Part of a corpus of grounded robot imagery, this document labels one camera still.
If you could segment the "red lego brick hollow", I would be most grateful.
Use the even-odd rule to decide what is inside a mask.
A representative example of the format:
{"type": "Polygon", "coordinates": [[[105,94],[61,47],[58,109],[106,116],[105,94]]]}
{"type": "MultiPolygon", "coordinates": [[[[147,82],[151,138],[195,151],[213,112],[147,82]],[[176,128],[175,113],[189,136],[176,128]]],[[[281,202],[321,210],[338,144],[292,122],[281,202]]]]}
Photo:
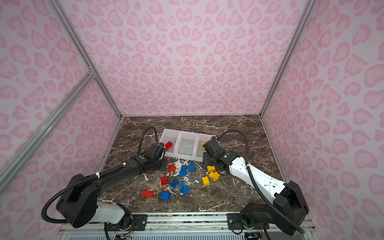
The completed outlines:
{"type": "Polygon", "coordinates": [[[167,177],[161,177],[161,186],[168,185],[168,178],[167,177]]]}

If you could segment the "long red lego brick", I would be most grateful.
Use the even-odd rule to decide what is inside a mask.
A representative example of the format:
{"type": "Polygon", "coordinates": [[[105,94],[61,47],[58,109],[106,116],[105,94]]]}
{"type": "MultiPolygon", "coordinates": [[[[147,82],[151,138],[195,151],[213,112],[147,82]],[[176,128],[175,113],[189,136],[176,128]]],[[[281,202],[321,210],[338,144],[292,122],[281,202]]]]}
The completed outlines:
{"type": "Polygon", "coordinates": [[[173,145],[174,145],[174,144],[173,144],[172,142],[168,141],[168,142],[165,144],[165,149],[166,149],[166,151],[169,151],[173,145]]]}

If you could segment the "blue lego brick diagonal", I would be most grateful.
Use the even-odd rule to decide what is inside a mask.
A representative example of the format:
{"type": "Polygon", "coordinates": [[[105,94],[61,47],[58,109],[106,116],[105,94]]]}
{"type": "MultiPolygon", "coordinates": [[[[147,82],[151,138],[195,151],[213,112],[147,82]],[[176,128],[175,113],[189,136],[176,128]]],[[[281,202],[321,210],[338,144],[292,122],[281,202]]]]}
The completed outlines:
{"type": "Polygon", "coordinates": [[[170,186],[175,189],[178,185],[179,185],[180,181],[177,180],[177,179],[173,179],[173,181],[171,182],[170,186]]]}

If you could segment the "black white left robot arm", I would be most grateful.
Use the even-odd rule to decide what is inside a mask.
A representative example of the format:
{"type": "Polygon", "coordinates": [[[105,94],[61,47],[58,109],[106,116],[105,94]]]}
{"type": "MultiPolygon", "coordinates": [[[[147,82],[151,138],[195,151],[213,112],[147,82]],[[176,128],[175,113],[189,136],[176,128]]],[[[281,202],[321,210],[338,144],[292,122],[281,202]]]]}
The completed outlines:
{"type": "Polygon", "coordinates": [[[106,204],[98,198],[128,179],[164,169],[167,164],[165,153],[163,143],[153,143],[144,153],[136,154],[112,169],[89,176],[73,176],[65,189],[45,203],[42,219],[52,224],[69,223],[75,229],[104,223],[127,230],[133,224],[131,211],[122,204],[106,204]]]}

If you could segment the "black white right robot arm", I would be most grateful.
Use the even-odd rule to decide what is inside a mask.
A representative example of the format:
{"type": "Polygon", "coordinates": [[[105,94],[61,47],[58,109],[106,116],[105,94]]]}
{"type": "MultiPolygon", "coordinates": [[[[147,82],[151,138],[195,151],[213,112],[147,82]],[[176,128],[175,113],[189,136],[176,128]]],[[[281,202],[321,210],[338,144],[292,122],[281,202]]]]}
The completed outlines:
{"type": "Polygon", "coordinates": [[[303,228],[297,230],[293,226],[300,226],[309,213],[308,204],[297,183],[285,183],[252,165],[246,165],[245,159],[232,151],[224,153],[216,163],[208,153],[203,153],[203,163],[206,167],[228,170],[229,174],[255,188],[264,201],[262,204],[249,202],[239,214],[228,214],[229,229],[267,230],[272,224],[289,236],[296,232],[305,233],[303,228]]]}

